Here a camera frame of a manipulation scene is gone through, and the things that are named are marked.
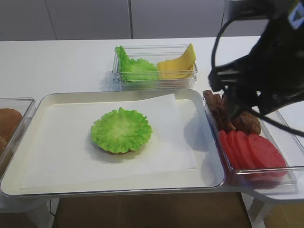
plastic tray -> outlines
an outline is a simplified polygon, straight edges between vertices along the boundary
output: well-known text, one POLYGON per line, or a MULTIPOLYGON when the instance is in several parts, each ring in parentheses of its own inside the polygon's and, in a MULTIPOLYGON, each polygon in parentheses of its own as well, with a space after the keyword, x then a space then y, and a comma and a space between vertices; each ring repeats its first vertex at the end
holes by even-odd
MULTIPOLYGON (((143 58, 151 63, 157 64, 160 61, 167 59, 175 59, 181 56, 187 49, 188 45, 163 45, 163 46, 125 46, 124 49, 130 58, 139 59, 143 58)), ((147 76, 156 74, 159 76, 159 72, 119 72, 119 59, 115 53, 114 65, 113 65, 113 77, 116 85, 120 87, 121 91, 131 90, 147 90, 147 89, 191 89, 194 87, 196 81, 197 67, 193 66, 193 70, 185 71, 165 71, 162 74, 174 75, 174 74, 187 74, 187 78, 181 79, 162 79, 162 80, 123 80, 124 74, 136 74, 139 76, 147 76)))
MULTIPOLYGON (((67 115, 69 118, 76 118, 79 116, 79 114, 71 116, 67 113, 64 113, 63 115, 67 115)), ((63 122, 62 131, 67 132, 69 129, 70 128, 63 122)), ((73 134, 73 132, 66 133, 65 135, 68 135, 67 140, 75 142, 75 138, 73 138, 75 134, 73 134)), ((58 150, 61 150, 60 144, 58 143, 57 145, 58 150)), ((84 152, 88 152, 87 150, 91 147, 83 148, 84 152)), ((1 190, 7 195, 30 198, 38 196, 45 197, 47 195, 63 197, 79 194, 140 194, 167 191, 189 192, 195 190, 209 190, 218 187, 224 182, 224 179, 225 173, 223 166, 205 115, 201 95, 198 92, 184 89, 166 91, 149 90, 71 93, 49 95, 41 101, 36 114, 4 175, 1 183, 1 190), (77 107, 84 108, 81 113, 83 114, 83 118, 85 118, 85 113, 88 113, 87 104, 98 104, 100 105, 100 108, 102 108, 107 107, 110 103, 132 102, 168 94, 175 95, 178 110, 181 114, 182 125, 184 126, 183 135, 187 138, 189 145, 193 149, 198 165, 197 168, 124 178, 103 179, 77 184, 60 184, 30 189, 21 188, 24 173, 33 156, 30 148, 36 143, 37 136, 39 136, 39 138, 43 136, 44 133, 41 131, 41 126, 46 124, 46 120, 53 119, 50 116, 54 113, 53 109, 57 108, 56 113, 58 113, 58 111, 60 112, 60 107, 64 106, 65 110, 70 113, 69 110, 76 105, 77 107)))
POLYGON ((20 141, 29 126, 36 111, 35 101, 32 98, 0 98, 0 108, 11 108, 19 111, 22 115, 19 126, 9 140, 7 146, 0 155, 0 181, 13 154, 18 148, 20 141))
MULTIPOLYGON (((218 144, 218 149, 220 154, 223 156, 224 161, 228 168, 227 173, 227 183, 234 186, 251 186, 252 188, 257 189, 269 189, 274 188, 278 185, 297 185, 298 180, 304 174, 304 151, 302 147, 299 146, 295 137, 287 132, 280 130, 280 139, 273 138, 270 132, 269 124, 260 120, 261 123, 261 136, 267 138, 282 154, 287 164, 286 168, 267 168, 267 169, 252 169, 252 170, 235 170, 229 159, 225 154, 220 140, 219 140, 219 131, 217 129, 215 120, 209 111, 205 98, 203 97, 204 106, 206 109, 206 114, 208 117, 209 124, 213 130, 214 139, 218 144), (276 174, 286 172, 283 177, 269 177, 276 176, 276 174)), ((269 115, 270 118, 275 119, 282 124, 285 124, 279 112, 273 112, 269 115)))

white table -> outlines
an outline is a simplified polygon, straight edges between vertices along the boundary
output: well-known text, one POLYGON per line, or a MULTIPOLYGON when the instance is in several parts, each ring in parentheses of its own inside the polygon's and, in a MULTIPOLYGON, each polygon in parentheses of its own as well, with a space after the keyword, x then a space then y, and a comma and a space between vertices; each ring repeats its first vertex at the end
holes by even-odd
MULTIPOLYGON (((258 37, 222 38, 217 64, 224 64, 248 53, 258 37)), ((115 91, 111 72, 115 46, 188 44, 197 56, 197 82, 200 93, 209 89, 210 56, 214 38, 71 40, 0 42, 0 97, 33 97, 37 104, 52 93, 115 91)), ((272 205, 304 202, 304 185, 295 194, 276 194, 275 189, 253 190, 224 184, 212 191, 239 191, 255 198, 248 209, 253 227, 263 227, 262 220, 272 205)), ((243 195, 246 206, 252 198, 243 195)))

white paper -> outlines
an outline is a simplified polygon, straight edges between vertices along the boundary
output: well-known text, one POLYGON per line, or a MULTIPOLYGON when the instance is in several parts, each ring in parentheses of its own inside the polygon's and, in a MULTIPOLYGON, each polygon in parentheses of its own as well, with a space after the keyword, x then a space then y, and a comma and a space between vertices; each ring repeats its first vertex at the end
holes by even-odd
MULTIPOLYGON (((304 131, 304 102, 288 105, 284 108, 281 108, 279 112, 290 127, 304 131)), ((304 146, 304 138, 297 138, 302 146, 304 146)))
POLYGON ((32 150, 22 189, 196 168, 173 94, 133 102, 56 104, 46 111, 32 150), (147 116, 153 133, 140 151, 112 155, 91 140, 93 122, 119 107, 147 116))

white tray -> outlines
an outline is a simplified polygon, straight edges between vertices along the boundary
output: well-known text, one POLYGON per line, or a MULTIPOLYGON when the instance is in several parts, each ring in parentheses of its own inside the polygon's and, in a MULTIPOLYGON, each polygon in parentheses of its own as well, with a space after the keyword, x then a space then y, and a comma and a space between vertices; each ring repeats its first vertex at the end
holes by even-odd
POLYGON ((101 93, 53 94, 44 98, 19 146, 1 183, 1 190, 10 196, 73 196, 104 193, 143 193, 154 191, 191 191, 207 190, 224 182, 225 174, 215 145, 209 123, 206 118, 200 94, 194 90, 167 91, 130 91, 101 93), (40 126, 45 115, 54 105, 130 102, 175 94, 181 114, 184 135, 192 141, 192 149, 198 167, 179 171, 137 175, 124 178, 112 178, 81 184, 63 184, 49 187, 22 189, 24 173, 32 159, 31 147, 35 135, 43 134, 40 126))

clear plastic container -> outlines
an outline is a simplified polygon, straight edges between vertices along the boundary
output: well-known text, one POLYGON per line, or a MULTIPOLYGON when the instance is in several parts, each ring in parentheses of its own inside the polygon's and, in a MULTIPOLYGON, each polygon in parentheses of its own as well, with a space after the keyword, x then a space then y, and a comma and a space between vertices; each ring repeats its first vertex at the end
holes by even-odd
POLYGON ((35 101, 33 98, 0 98, 0 108, 11 108, 21 113, 22 119, 15 129, 12 137, 8 141, 8 144, 0 153, 0 181, 3 174, 13 157, 16 149, 18 148, 22 137, 27 130, 29 123, 31 122, 35 111, 35 101))
MULTIPOLYGON (((236 170, 232 167, 223 146, 219 140, 219 131, 216 126, 216 122, 208 109, 205 98, 203 97, 204 105, 206 108, 206 115, 208 122, 212 128, 214 139, 218 145, 218 150, 222 156, 223 163, 227 169, 226 182, 230 185, 235 186, 251 186, 257 189, 269 189, 274 188, 278 185, 292 185, 296 186, 298 180, 303 177, 304 174, 304 150, 295 140, 294 135, 287 133, 283 130, 276 129, 280 131, 280 139, 276 140, 272 137, 269 132, 269 128, 275 128, 264 121, 261 123, 261 136, 267 138, 281 153, 283 156, 286 167, 285 168, 273 168, 269 167, 266 169, 250 169, 250 170, 236 170), (283 147, 279 146, 279 141, 284 139, 288 143, 281 143, 280 145, 285 145, 283 147)), ((284 119, 279 112, 273 112, 269 116, 270 118, 285 124, 284 119)))
MULTIPOLYGON (((153 64, 167 59, 175 59, 180 57, 188 45, 162 45, 162 46, 125 46, 124 49, 130 58, 139 59, 143 58, 153 64)), ((114 65, 112 74, 114 83, 120 87, 121 91, 131 90, 158 90, 158 89, 191 89, 194 87, 196 81, 197 67, 193 66, 193 70, 185 71, 162 71, 162 72, 119 72, 119 58, 115 53, 114 65), (187 78, 181 79, 157 79, 157 80, 124 80, 125 74, 135 74, 138 76, 156 75, 158 78, 160 74, 176 75, 185 74, 187 78)))

